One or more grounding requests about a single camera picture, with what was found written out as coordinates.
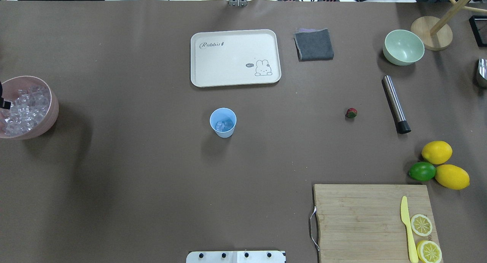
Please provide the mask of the wooden mug tree stand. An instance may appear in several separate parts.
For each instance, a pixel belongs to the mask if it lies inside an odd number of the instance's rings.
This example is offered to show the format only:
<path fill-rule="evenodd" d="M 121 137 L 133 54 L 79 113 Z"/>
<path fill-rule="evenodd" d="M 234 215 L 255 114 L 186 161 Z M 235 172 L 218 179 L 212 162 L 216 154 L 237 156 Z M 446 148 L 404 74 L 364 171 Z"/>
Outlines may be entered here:
<path fill-rule="evenodd" d="M 418 36 L 424 47 L 433 51 L 446 49 L 451 45 L 453 32 L 448 22 L 460 11 L 468 10 L 486 14 L 486 9 L 467 6 L 471 0 L 449 0 L 452 6 L 441 18 L 422 16 L 411 25 L 411 31 Z"/>

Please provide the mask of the light blue plastic cup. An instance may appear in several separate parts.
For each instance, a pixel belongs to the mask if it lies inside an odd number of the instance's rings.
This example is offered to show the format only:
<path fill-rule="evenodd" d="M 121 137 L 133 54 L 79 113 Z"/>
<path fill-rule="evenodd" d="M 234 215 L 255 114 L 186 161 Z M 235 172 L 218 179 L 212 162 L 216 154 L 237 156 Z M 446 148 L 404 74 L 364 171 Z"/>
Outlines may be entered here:
<path fill-rule="evenodd" d="M 234 132 L 237 117 L 229 108 L 218 108 L 212 112 L 209 124 L 219 137 L 228 138 Z"/>

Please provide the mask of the green lime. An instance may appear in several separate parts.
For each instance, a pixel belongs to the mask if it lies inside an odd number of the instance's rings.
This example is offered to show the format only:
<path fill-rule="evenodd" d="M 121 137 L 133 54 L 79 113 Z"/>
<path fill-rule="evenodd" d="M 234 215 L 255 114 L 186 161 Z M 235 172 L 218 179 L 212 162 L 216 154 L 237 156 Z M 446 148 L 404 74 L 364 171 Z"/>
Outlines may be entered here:
<path fill-rule="evenodd" d="M 411 166 L 408 175 L 414 180 L 428 181 L 435 177 L 436 167 L 429 162 L 417 162 Z"/>

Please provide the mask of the wooden cutting board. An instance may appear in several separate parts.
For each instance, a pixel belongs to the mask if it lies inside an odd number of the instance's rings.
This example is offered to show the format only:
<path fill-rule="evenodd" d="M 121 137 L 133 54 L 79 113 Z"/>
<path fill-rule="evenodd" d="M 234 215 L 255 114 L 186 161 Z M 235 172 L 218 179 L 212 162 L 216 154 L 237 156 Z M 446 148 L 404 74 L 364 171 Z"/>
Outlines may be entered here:
<path fill-rule="evenodd" d="M 314 184 L 320 263 L 408 263 L 400 204 L 434 222 L 425 185 Z"/>

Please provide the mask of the black glass tray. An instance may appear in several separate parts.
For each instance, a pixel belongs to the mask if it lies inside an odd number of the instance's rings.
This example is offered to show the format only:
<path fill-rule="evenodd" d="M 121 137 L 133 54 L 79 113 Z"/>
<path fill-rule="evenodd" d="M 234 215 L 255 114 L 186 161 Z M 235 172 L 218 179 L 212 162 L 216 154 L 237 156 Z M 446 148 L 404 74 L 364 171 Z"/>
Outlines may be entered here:
<path fill-rule="evenodd" d="M 477 46 L 487 47 L 487 17 L 473 15 L 468 21 L 473 31 Z"/>

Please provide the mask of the steel muddler black tip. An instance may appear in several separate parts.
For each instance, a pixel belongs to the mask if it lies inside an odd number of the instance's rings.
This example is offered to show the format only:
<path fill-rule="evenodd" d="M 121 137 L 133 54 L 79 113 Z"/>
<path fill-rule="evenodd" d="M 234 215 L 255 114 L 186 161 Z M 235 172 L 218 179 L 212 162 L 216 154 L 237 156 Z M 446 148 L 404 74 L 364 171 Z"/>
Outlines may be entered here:
<path fill-rule="evenodd" d="M 391 76 L 385 75 L 382 78 L 382 84 L 385 91 L 385 95 L 388 99 L 392 116 L 395 121 L 395 127 L 398 134 L 407 134 L 410 133 L 412 130 L 409 127 L 407 119 L 405 118 L 402 106 L 400 104 L 399 98 L 397 97 L 397 93 L 392 81 Z"/>

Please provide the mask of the red strawberry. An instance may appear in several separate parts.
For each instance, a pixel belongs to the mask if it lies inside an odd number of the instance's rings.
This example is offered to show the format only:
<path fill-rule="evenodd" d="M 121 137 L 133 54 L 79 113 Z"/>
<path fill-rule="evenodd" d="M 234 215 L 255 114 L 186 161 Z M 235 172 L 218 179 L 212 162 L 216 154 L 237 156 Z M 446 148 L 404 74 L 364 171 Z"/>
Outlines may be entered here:
<path fill-rule="evenodd" d="M 348 119 L 355 119 L 358 115 L 358 111 L 355 108 L 349 108 L 346 110 L 345 117 Z"/>

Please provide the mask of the mint green bowl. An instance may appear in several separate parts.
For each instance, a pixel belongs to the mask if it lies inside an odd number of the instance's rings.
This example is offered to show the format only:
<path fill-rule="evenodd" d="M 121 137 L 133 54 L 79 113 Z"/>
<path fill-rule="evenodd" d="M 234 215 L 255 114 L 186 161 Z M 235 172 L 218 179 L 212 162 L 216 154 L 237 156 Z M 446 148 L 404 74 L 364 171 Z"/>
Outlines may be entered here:
<path fill-rule="evenodd" d="M 424 56 L 425 47 L 416 34 L 399 29 L 386 35 L 382 51 L 392 64 L 406 66 L 419 61 Z"/>

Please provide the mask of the yellow plastic knife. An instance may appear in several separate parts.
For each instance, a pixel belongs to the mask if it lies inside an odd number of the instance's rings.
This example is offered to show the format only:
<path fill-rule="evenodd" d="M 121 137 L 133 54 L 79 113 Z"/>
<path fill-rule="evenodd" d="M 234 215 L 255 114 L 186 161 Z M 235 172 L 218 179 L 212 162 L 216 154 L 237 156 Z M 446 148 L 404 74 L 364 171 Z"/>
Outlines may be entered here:
<path fill-rule="evenodd" d="M 416 245 L 415 245 L 415 240 L 413 237 L 411 220 L 409 219 L 408 200 L 407 200 L 406 196 L 403 196 L 401 199 L 400 217 L 401 217 L 402 223 L 405 225 L 405 228 L 406 228 L 407 254 L 409 257 L 409 261 L 411 263 L 418 263 L 419 262 L 419 256 L 418 256 L 417 251 L 416 251 Z"/>

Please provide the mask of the grey folded cloth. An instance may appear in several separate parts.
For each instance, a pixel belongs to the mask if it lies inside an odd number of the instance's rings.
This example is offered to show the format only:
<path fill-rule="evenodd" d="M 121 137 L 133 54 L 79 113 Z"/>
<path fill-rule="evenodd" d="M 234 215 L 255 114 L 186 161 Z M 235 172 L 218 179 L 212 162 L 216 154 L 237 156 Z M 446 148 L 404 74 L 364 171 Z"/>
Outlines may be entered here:
<path fill-rule="evenodd" d="M 293 36 L 299 61 L 326 61 L 334 58 L 329 29 L 299 29 Z"/>

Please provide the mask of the ice cubes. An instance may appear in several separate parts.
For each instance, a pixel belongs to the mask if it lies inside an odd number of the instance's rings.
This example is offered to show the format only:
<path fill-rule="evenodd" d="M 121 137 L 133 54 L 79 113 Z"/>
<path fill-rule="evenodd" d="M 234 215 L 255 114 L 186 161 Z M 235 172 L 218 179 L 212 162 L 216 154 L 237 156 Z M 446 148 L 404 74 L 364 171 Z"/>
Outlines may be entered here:
<path fill-rule="evenodd" d="M 234 127 L 234 122 L 231 119 L 218 121 L 215 124 L 215 130 L 218 132 L 227 132 L 230 131 L 233 127 Z"/>

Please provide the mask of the yellow lemon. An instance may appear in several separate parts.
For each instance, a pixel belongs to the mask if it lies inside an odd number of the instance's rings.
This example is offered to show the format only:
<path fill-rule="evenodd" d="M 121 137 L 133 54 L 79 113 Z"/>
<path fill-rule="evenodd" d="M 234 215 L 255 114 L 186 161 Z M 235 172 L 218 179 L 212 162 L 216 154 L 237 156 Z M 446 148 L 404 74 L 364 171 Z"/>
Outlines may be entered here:
<path fill-rule="evenodd" d="M 447 162 L 452 154 L 452 147 L 443 140 L 429 142 L 421 151 L 422 158 L 434 165 L 440 165 Z"/>
<path fill-rule="evenodd" d="M 435 180 L 451 190 L 463 190 L 470 185 L 467 171 L 452 164 L 437 166 Z"/>

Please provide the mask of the pink bowl of ice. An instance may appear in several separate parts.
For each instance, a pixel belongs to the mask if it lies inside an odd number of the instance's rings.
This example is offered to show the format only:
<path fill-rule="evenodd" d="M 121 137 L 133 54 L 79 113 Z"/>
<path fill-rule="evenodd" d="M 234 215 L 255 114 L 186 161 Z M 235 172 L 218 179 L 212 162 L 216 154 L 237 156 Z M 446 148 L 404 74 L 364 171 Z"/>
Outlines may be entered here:
<path fill-rule="evenodd" d="M 2 83 L 1 99 L 10 108 L 1 109 L 1 138 L 24 140 L 48 131 L 59 115 L 59 102 L 45 81 L 20 76 Z"/>

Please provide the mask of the lemon slice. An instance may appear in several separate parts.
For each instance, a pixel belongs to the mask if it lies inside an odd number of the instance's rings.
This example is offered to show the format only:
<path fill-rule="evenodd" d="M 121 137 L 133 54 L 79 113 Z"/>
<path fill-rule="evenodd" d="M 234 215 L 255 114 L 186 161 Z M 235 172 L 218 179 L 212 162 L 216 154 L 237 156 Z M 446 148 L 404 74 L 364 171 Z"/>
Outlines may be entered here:
<path fill-rule="evenodd" d="M 427 237 L 431 235 L 433 231 L 432 221 L 423 214 L 415 214 L 411 218 L 412 231 L 421 237 Z"/>
<path fill-rule="evenodd" d="M 423 263 L 441 263 L 443 260 L 440 246 L 433 241 L 419 241 L 416 246 L 416 252 Z"/>

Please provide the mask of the cream rabbit tray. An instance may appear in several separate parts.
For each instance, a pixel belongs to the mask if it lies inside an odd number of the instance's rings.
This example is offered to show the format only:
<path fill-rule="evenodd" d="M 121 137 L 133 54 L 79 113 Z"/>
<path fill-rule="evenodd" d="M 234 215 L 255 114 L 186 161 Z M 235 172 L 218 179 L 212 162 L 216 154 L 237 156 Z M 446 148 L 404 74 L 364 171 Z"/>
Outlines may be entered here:
<path fill-rule="evenodd" d="M 199 32 L 190 39 L 190 81 L 196 87 L 275 84 L 281 77 L 272 30 Z"/>

